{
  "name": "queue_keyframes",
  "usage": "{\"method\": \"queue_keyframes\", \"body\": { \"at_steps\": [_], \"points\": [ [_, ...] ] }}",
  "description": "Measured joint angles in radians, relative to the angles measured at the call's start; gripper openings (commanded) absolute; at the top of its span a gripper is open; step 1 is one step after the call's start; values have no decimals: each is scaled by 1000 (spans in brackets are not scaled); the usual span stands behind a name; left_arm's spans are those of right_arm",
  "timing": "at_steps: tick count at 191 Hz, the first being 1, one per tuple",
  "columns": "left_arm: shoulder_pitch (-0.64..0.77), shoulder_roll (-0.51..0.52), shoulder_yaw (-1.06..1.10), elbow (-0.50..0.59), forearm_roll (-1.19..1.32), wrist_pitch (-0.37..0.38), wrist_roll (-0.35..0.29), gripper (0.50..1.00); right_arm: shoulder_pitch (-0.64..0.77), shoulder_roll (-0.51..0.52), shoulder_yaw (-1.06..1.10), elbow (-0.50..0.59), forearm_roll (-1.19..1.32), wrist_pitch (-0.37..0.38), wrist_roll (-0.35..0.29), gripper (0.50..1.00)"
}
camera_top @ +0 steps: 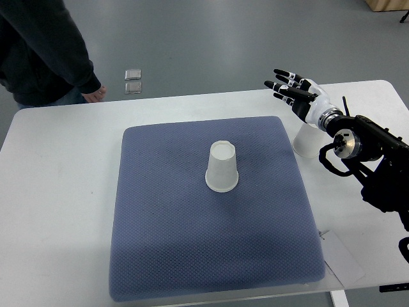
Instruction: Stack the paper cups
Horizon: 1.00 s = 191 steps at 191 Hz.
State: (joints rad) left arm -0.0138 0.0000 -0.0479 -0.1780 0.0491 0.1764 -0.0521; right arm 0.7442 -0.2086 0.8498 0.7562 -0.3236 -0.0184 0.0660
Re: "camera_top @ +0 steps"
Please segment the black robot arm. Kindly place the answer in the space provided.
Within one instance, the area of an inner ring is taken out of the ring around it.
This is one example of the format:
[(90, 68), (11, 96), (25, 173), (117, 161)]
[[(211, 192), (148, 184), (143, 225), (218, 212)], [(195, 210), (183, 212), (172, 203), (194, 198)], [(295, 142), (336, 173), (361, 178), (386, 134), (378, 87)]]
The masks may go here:
[(383, 213), (397, 212), (408, 229), (408, 145), (362, 115), (337, 110), (323, 121), (333, 142), (319, 151), (319, 161), (329, 172), (354, 176), (362, 199)]

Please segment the person's bare hand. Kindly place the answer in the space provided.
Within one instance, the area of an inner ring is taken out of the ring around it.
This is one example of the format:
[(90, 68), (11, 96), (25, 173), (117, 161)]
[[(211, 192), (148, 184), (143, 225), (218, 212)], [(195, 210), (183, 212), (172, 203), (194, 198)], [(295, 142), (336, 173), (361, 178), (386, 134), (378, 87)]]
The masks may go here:
[(103, 101), (106, 93), (107, 88), (105, 86), (101, 86), (97, 91), (94, 91), (93, 93), (82, 93), (82, 96), (88, 103), (97, 103)]

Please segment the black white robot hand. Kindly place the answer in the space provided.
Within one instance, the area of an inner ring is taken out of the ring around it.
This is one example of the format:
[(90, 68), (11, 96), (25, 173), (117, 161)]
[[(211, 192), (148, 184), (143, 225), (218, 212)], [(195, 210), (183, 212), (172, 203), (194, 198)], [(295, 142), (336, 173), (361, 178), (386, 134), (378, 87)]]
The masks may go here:
[(264, 85), (274, 91), (275, 98), (289, 105), (304, 123), (325, 131), (331, 119), (343, 115), (330, 103), (328, 93), (313, 80), (280, 69), (275, 69), (274, 73), (277, 81), (265, 81)]

